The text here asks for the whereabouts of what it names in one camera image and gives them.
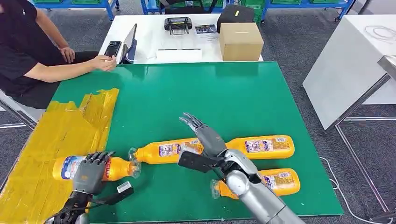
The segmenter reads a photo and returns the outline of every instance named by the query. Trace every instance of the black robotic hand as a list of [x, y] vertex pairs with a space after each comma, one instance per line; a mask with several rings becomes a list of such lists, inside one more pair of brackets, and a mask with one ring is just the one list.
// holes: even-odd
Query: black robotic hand
[[73, 178], [73, 190], [97, 195], [103, 187], [102, 177], [114, 152], [96, 152], [81, 161]]
[[186, 123], [194, 131], [201, 144], [204, 146], [203, 155], [216, 157], [227, 149], [226, 143], [211, 127], [203, 124], [198, 118], [189, 113], [183, 113], [186, 118], [180, 120]]

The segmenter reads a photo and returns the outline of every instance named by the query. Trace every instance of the yellow tape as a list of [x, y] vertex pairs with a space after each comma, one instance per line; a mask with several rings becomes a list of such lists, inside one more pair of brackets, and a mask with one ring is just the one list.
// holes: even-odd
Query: yellow tape
[[52, 101], [32, 132], [0, 194], [0, 223], [43, 223], [71, 192], [70, 181], [52, 177], [55, 159], [103, 151], [118, 89], [85, 95], [74, 102]]

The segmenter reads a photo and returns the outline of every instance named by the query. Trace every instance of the orange bottle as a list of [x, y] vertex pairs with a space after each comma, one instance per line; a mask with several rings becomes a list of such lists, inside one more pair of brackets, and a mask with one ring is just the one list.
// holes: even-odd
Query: orange bottle
[[[264, 181], [277, 196], [295, 194], [300, 190], [300, 181], [297, 173], [290, 168], [261, 170]], [[227, 187], [223, 181], [212, 180], [211, 183], [213, 198], [220, 196], [238, 199], [234, 193]]]
[[[204, 149], [198, 138], [191, 138], [152, 142], [143, 148], [132, 148], [129, 154], [138, 162], [148, 164], [177, 163], [182, 145], [193, 148], [199, 154]], [[249, 159], [283, 159], [294, 154], [293, 140], [287, 135], [236, 138], [226, 146], [240, 150]]]
[[[85, 158], [86, 156], [78, 155], [57, 158], [52, 169], [52, 176], [57, 180], [73, 179], [78, 166]], [[141, 164], [139, 162], [125, 161], [120, 157], [110, 157], [102, 180], [117, 181], [127, 176], [137, 178], [140, 170]]]

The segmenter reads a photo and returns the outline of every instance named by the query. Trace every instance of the black t-shirt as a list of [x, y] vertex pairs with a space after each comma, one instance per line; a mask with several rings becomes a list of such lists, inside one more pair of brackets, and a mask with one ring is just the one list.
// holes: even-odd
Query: black t-shirt
[[25, 77], [37, 63], [46, 66], [65, 61], [36, 23], [36, 8], [27, 0], [0, 0], [0, 89], [19, 97], [42, 81]]

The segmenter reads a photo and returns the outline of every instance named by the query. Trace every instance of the person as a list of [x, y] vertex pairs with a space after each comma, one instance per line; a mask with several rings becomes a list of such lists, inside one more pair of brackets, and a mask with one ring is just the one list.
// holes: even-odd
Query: person
[[15, 101], [46, 109], [60, 81], [115, 66], [114, 56], [74, 52], [28, 0], [0, 0], [0, 89]]

